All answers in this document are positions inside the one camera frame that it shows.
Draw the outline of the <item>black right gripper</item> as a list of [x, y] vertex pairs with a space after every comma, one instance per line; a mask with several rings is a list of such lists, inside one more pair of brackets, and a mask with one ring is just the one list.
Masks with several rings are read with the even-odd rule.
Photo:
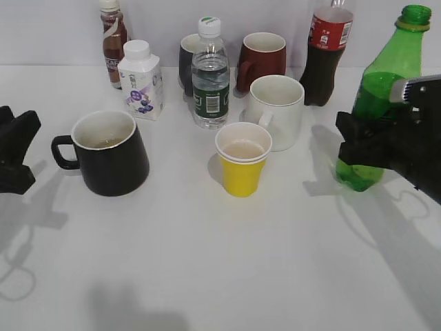
[[[338, 157], [350, 166], [393, 170], [440, 203], [440, 75], [398, 79], [387, 97], [390, 103], [410, 107], [399, 112], [391, 126], [337, 113], [336, 127], [345, 140]], [[384, 130], [380, 141], [354, 144]]]

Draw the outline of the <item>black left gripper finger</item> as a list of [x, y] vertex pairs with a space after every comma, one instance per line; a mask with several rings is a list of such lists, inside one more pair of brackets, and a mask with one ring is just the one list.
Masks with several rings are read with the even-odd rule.
[[23, 161], [1, 160], [1, 193], [24, 194], [35, 181], [31, 169]]
[[14, 117], [9, 106], [1, 106], [1, 162], [23, 162], [40, 127], [34, 110]]

